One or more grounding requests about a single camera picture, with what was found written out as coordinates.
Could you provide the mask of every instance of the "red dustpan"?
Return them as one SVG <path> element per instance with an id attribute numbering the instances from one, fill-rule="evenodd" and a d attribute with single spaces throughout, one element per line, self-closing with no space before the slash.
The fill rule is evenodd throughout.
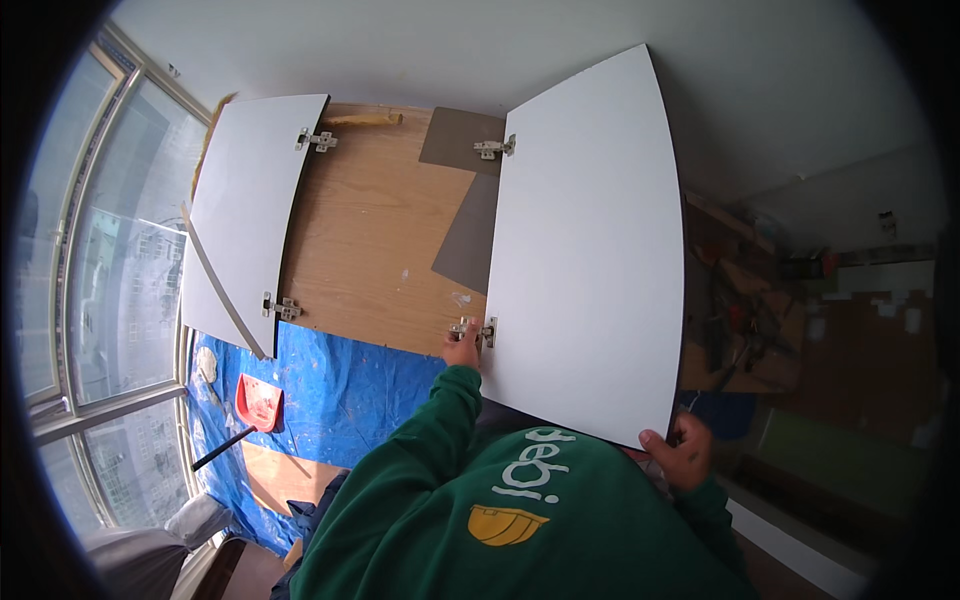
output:
<path id="1" fill-rule="evenodd" d="M 283 390 L 246 373 L 240 373 L 240 380 L 237 381 L 235 406 L 237 415 L 250 427 L 218 445 L 209 454 L 191 465 L 190 468 L 196 471 L 254 431 L 264 433 L 273 431 L 276 424 L 276 413 L 280 410 L 282 401 Z"/>

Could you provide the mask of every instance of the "dustpan handle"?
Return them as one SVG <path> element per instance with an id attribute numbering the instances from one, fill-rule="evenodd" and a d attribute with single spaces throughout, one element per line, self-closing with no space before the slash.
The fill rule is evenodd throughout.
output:
<path id="1" fill-rule="evenodd" d="M 202 459 L 200 459 L 199 461 L 197 461 L 196 463 L 194 463 L 193 465 L 191 465 L 191 466 L 190 466 L 190 470 L 192 470 L 193 472 L 197 472 L 197 470 L 198 470 L 200 467 L 202 467 L 203 465 L 206 465 L 207 463 L 209 463 L 209 462 L 212 461 L 213 459 L 217 458 L 218 456 L 220 456 L 221 454 L 224 453 L 224 450 L 226 450 L 227 448 L 229 448 L 229 447 L 231 447 L 232 445 L 236 444 L 236 443 L 239 442 L 240 440 L 243 440 L 244 438 L 246 438 L 248 435 L 250 435 L 250 434 L 253 433 L 254 431 L 256 431 L 256 427 L 255 427 L 255 426 L 251 425 L 250 427 L 247 427 L 246 429 L 244 429 L 243 431 L 241 431 L 241 432 L 238 433 L 237 435 L 233 436 L 232 438 L 230 438 L 230 439 L 227 440 L 226 442 L 223 442 L 222 444 L 220 444 L 220 445 L 218 445 L 217 447 L 213 448 L 213 451 L 212 451 L 212 452 L 210 452 L 209 454 L 207 454 L 206 456 L 204 456 Z"/>

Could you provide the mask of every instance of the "window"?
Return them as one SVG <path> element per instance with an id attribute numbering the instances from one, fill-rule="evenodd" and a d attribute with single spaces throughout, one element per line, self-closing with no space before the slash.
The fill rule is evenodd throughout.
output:
<path id="1" fill-rule="evenodd" d="M 79 535 L 162 526 L 189 495 L 172 324 L 209 116 L 162 73 L 98 34 L 39 140 L 16 240 L 20 378 Z"/>

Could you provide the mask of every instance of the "glass pane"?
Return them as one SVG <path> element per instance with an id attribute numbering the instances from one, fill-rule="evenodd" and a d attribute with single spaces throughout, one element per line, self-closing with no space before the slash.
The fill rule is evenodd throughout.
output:
<path id="1" fill-rule="evenodd" d="M 57 440 L 40 448 L 40 460 L 47 470 L 50 486 L 60 508 L 77 536 L 96 531 L 103 525 L 86 498 L 77 464 L 70 453 L 68 439 Z"/>
<path id="2" fill-rule="evenodd" d="M 180 470 L 175 402 L 84 433 L 93 469 L 121 527 L 162 527 L 189 498 Z"/>
<path id="3" fill-rule="evenodd" d="M 87 404 L 171 379 L 189 199 L 206 126 L 144 79 L 105 140 L 79 219 L 71 332 Z"/>
<path id="4" fill-rule="evenodd" d="M 86 135 L 99 120 L 100 105 L 115 81 L 85 53 L 63 88 L 37 149 L 16 240 L 14 319 L 20 378 L 27 396 L 56 383 L 50 290 L 57 269 L 54 250 L 60 211 L 67 190 L 73 187 L 74 165 L 85 152 Z"/>

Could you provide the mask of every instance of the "blue tarp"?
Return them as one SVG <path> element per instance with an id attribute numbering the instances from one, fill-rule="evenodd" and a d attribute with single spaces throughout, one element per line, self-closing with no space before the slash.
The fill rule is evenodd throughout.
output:
<path id="1" fill-rule="evenodd" d="M 197 352 L 217 359 L 207 384 Z M 246 427 L 233 408 L 240 373 L 283 390 L 274 433 L 251 433 L 249 442 L 301 458 L 353 468 L 427 400 L 439 358 L 355 342 L 280 322 L 276 360 L 256 360 L 244 349 L 198 333 L 192 348 L 187 407 L 197 458 Z M 201 486 L 231 508 L 231 529 L 279 555 L 300 536 L 293 519 L 253 501 L 240 445 L 197 472 Z"/>

